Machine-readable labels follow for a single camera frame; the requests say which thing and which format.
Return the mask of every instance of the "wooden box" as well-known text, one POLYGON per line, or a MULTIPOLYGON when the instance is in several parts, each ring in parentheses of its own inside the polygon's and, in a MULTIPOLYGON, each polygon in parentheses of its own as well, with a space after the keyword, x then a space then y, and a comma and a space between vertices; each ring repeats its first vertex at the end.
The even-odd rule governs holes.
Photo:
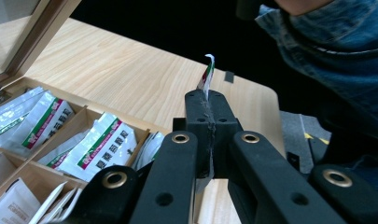
MULTIPOLYGON (((6 8, 12 7, 21 10, 22 7, 11 6, 12 1, 0 2, 5 3, 6 8)), ((50 90, 54 96, 67 101, 76 113, 29 158, 20 157, 5 148, 0 148, 0 196, 18 177, 21 177, 42 203, 62 182, 67 181, 64 191, 76 187, 84 188, 87 183, 43 166, 37 161, 71 136, 89 129, 93 122, 101 117, 102 113, 112 113, 134 129, 138 146, 127 165, 132 164, 138 148, 146 140, 149 132, 162 131, 165 133, 165 130, 126 116, 104 105, 89 102, 68 92, 25 77, 25 72, 73 12, 79 1, 25 0, 16 2, 25 2, 24 5, 33 6, 34 9, 30 10, 31 15, 13 21, 3 21, 2 19, 0 21, 0 104, 23 94, 28 89, 41 86, 45 90, 50 90)))

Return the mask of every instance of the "skin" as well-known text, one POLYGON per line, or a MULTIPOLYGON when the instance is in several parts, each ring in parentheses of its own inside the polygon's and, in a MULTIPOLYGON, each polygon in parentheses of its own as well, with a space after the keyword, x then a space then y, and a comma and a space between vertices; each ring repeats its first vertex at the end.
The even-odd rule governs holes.
POLYGON ((300 16, 323 7, 334 0, 275 0, 275 2, 292 16, 300 16))

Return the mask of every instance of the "light wood tabletop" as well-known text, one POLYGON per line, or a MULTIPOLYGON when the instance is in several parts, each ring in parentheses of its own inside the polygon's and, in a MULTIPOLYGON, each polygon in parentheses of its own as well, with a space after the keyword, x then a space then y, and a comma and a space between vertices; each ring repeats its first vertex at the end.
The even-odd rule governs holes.
MULTIPOLYGON (((185 93, 196 88, 205 69, 205 64, 68 19, 25 76, 172 130, 173 118, 185 117, 185 93)), ((275 92, 240 77, 231 83, 225 76, 216 69, 211 89, 226 96, 245 130, 263 134, 284 154, 275 92)), ((213 181, 202 201, 196 222, 238 221, 226 181, 213 181)))

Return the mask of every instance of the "person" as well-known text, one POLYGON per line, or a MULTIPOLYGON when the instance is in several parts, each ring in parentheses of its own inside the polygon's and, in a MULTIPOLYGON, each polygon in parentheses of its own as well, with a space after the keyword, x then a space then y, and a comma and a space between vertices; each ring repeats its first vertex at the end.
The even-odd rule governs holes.
MULTIPOLYGON (((378 0, 275 0, 257 24, 276 40, 284 61, 352 106, 350 121, 378 132, 378 0)), ((378 189, 378 155, 346 167, 378 189)))

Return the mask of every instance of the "blue denim jeans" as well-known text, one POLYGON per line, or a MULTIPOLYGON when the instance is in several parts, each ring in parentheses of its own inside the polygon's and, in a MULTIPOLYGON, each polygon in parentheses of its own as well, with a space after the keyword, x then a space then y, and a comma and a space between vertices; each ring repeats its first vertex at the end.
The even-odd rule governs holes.
POLYGON ((276 40, 285 62, 338 93, 378 129, 378 0, 335 0, 288 22, 282 15, 262 7, 256 22, 276 40), (287 23, 330 53, 304 48, 287 23))

